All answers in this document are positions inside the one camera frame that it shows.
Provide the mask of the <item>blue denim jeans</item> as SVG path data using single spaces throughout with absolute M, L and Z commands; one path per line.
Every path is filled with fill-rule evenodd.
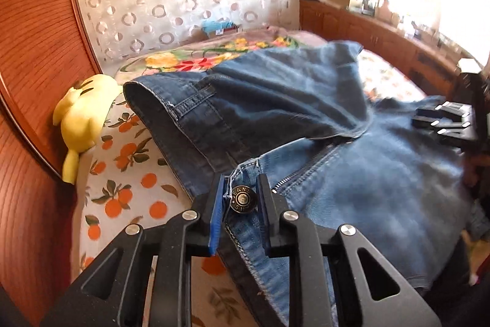
M 473 201 L 463 155 L 414 129 L 416 103 L 369 101 L 360 45 L 270 48 L 202 72 L 146 75 L 125 99 L 190 197 L 214 175 L 254 188 L 260 174 L 293 211 L 350 223 L 445 326 L 483 323 L 461 233 Z

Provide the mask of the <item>wooden side cabinet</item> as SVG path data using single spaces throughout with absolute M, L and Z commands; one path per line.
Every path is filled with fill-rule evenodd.
M 403 72 L 427 95 L 454 97 L 460 69 L 441 51 L 418 39 L 405 37 L 393 27 L 357 13 L 314 0 L 299 1 L 303 31 L 327 41 L 349 40 L 362 44 Z

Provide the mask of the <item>orange print white bedsheet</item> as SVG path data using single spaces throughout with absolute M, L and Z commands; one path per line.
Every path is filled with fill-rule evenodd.
M 409 83 L 399 70 L 375 53 L 363 50 L 357 56 L 365 94 L 371 99 L 393 95 L 398 100 L 421 100 L 422 91 Z M 167 222 L 190 205 L 183 188 L 157 148 L 150 132 L 130 110 L 124 95 L 118 95 L 106 116 L 96 146 L 81 155 L 76 190 L 79 198 L 73 222 L 72 278 L 75 279 L 96 255 L 126 225 L 152 227 Z M 289 293 L 286 290 L 285 317 L 270 306 L 263 284 L 257 294 L 239 299 L 238 283 L 219 255 L 194 258 L 193 326 L 255 326 L 257 320 L 278 316 L 279 326 L 287 326 Z

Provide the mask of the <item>yellow plush toy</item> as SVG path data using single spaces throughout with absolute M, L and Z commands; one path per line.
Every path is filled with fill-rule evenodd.
M 96 144 L 113 101 L 122 92 L 117 81 L 96 74 L 77 83 L 57 103 L 52 123 L 60 126 L 67 155 L 62 166 L 62 180 L 74 184 L 80 155 Z

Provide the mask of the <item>floral pink blanket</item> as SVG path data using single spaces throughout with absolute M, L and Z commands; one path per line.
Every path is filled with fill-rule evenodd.
M 125 83 L 143 75 L 175 71 L 202 71 L 245 53 L 269 48 L 317 47 L 326 40 L 306 31 L 288 31 L 281 27 L 266 27 L 216 36 L 171 50 L 152 51 L 133 57 L 115 73 L 115 79 Z

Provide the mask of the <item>turquoise item on box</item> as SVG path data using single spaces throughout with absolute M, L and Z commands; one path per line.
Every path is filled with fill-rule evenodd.
M 201 26 L 202 32 L 207 37 L 224 35 L 226 31 L 236 29 L 237 25 L 230 20 L 204 21 Z

